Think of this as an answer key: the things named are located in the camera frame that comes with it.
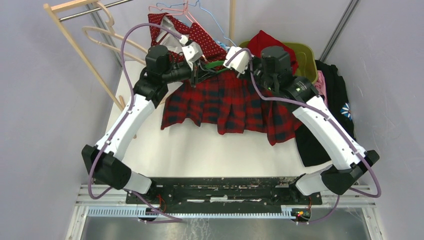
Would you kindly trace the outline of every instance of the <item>blue hanger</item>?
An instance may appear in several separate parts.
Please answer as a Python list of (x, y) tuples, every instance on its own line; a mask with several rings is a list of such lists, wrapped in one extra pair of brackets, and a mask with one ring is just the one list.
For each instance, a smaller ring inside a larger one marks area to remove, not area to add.
[[(173, 4), (173, 5), (170, 5), (170, 6), (168, 6), (168, 5), (166, 5), (165, 3), (163, 3), (163, 2), (158, 2), (158, 3), (156, 3), (156, 7), (158, 7), (158, 5), (164, 5), (165, 7), (167, 7), (167, 8), (172, 8), (172, 7), (175, 7), (175, 6), (181, 6), (181, 5), (184, 5), (185, 3), (179, 3), (179, 4)], [(201, 4), (200, 4), (200, 0), (197, 0), (196, 1), (196, 3), (195, 4), (188, 4), (188, 5), (190, 5), (190, 6), (193, 6), (193, 7), (196, 7), (197, 6), (197, 4), (199, 4), (199, 8), (201, 9), (201, 10), (203, 10), (203, 11), (205, 11), (205, 12), (207, 12), (212, 18), (213, 18), (213, 20), (215, 21), (215, 23), (216, 23), (216, 25), (218, 25), (218, 27), (219, 27), (219, 30), (221, 30), (221, 33), (222, 33), (222, 36), (224, 37), (224, 39), (226, 39), (226, 40), (229, 40), (234, 46), (237, 46), (231, 39), (229, 39), (228, 37), (226, 37), (225, 36), (225, 33), (224, 33), (224, 30), (222, 29), (222, 27), (220, 26), (220, 24), (217, 22), (217, 20), (215, 19), (215, 17), (214, 17), (214, 15), (212, 15), (212, 13), (210, 12), (210, 11), (208, 11), (208, 10), (206, 10), (206, 9), (204, 9), (202, 6), (201, 6)]]

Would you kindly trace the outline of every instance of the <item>white table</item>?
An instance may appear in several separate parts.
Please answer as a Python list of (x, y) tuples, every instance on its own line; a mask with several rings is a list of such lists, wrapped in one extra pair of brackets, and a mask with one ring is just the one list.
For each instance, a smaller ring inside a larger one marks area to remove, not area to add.
[[(125, 62), (134, 85), (144, 67), (136, 61)], [(173, 92), (181, 83), (169, 85)], [(124, 73), (116, 97), (130, 99)], [(161, 130), (164, 104), (153, 112), (137, 132), (123, 162), (133, 171), (148, 177), (292, 177), (312, 173), (329, 165), (304, 167), (295, 139), (271, 146), (266, 133), (245, 130), (243, 134), (220, 135), (215, 124), (196, 126), (190, 119)], [(113, 105), (107, 130), (121, 111)]]

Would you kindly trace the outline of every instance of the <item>yellow basket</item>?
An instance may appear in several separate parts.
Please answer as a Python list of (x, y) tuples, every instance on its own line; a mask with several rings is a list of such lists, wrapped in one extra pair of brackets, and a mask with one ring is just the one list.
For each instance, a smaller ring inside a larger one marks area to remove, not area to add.
[[(239, 47), (245, 48), (249, 41), (240, 43)], [(299, 67), (296, 70), (296, 76), (302, 76), (309, 79), (313, 84), (318, 80), (317, 65), (315, 64), (314, 52), (310, 47), (298, 42), (282, 42), (287, 47), (293, 49), (296, 55)]]

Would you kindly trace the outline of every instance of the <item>red clothing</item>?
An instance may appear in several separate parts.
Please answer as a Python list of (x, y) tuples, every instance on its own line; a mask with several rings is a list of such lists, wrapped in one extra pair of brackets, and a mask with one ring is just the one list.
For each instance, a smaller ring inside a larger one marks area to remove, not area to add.
[[(166, 13), (149, 14), (150, 23), (161, 24)], [(188, 27), (172, 16), (167, 16), (181, 34), (200, 45), (209, 62), (224, 60), (226, 52), (196, 23)], [(151, 45), (155, 46), (160, 30), (150, 27)], [(183, 58), (172, 53), (175, 59)], [(269, 91), (262, 89), (270, 97)], [(195, 88), (185, 81), (165, 102), (161, 129), (191, 119), (201, 123), (216, 124), (218, 133), (243, 133), (244, 130), (267, 133), (269, 143), (282, 143), (295, 136), (298, 121), (287, 109), (272, 101), (263, 101), (256, 93), (250, 79), (238, 79), (234, 71), (225, 71), (206, 79)]]

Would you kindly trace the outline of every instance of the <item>wooden drying rack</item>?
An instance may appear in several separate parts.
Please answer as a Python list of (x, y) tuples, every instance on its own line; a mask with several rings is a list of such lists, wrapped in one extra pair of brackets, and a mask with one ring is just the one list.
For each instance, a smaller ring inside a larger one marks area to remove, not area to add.
[[(110, 36), (112, 38), (122, 40), (124, 37), (122, 35), (117, 34), (115, 32), (114, 28), (113, 28), (113, 25), (115, 24), (115, 20), (112, 17), (112, 14), (108, 10), (108, 8), (116, 6), (116, 5), (124, 4), (124, 3), (130, 2), (130, 1), (132, 1), (132, 0), (120, 0), (120, 1), (113, 2), (113, 3), (110, 3), (110, 4), (106, 4), (106, 5), (99, 2), (99, 0), (72, 0), (72, 1), (65, 2), (65, 3), (59, 4), (59, 5), (55, 5), (55, 6), (49, 6), (49, 4), (47, 4), (47, 3), (44, 4), (44, 10), (48, 13), (48, 15), (51, 17), (53, 22), (59, 28), (59, 30), (66, 37), (69, 44), (75, 49), (75, 51), (78, 53), (78, 55), (84, 61), (84, 63), (87, 65), (87, 67), (90, 69), (90, 71), (94, 74), (95, 78), (98, 80), (100, 85), (104, 88), (106, 93), (109, 95), (109, 97), (113, 100), (113, 102), (117, 105), (117, 107), (121, 111), (124, 109), (125, 105), (122, 105), (120, 100), (118, 100), (116, 98), (116, 96), (112, 93), (111, 89), (108, 87), (108, 85), (105, 83), (103, 78), (100, 76), (97, 69), (94, 67), (92, 62), (87, 57), (87, 55), (84, 53), (84, 51), (78, 45), (77, 41), (75, 41), (72, 34), (63, 25), (63, 21), (70, 20), (70, 19), (82, 16), (82, 15), (85, 15), (85, 14), (90, 14), (90, 13), (93, 13), (93, 12), (96, 12), (96, 11), (100, 11), (100, 10), (103, 11), (108, 18), (105, 21), (107, 29), (103, 29), (103, 28), (95, 27), (95, 26), (84, 26), (84, 27), (82, 27), (82, 32), (84, 33), (84, 35), (89, 40), (91, 40), (95, 44), (98, 44), (98, 45), (105, 47), (109, 50), (112, 50), (114, 52), (120, 53), (121, 50), (119, 48), (117, 48), (116, 46), (112, 46), (110, 44), (107, 44), (105, 42), (101, 42), (99, 40), (94, 39), (93, 37), (91, 37), (89, 35), (89, 32), (90, 31), (91, 32), (98, 32), (98, 33)], [(73, 14), (73, 15), (70, 15), (70, 16), (67, 16), (67, 17), (58, 17), (58, 15), (57, 15), (58, 13), (68, 11), (68, 10), (72, 10), (72, 9), (75, 9), (75, 8), (78, 8), (78, 7), (83, 7), (83, 6), (89, 5), (89, 4), (93, 4), (93, 6), (96, 7), (96, 8), (91, 9), (91, 10), (87, 10), (87, 11), (84, 11), (84, 12), (80, 12), (80, 13), (77, 13), (77, 14)], [(230, 11), (229, 11), (229, 38), (233, 39), (234, 38), (234, 30), (235, 30), (236, 0), (230, 0), (229, 8), (230, 8)], [(142, 51), (143, 53), (147, 53), (147, 49), (142, 47), (141, 45), (137, 44), (136, 42), (128, 39), (127, 43), (132, 45), (136, 49)], [(137, 57), (137, 56), (135, 56), (131, 53), (124, 52), (124, 55), (128, 58), (131, 58), (131, 59), (143, 64), (143, 65), (146, 65), (146, 62), (143, 59), (140, 59), (139, 57)]]

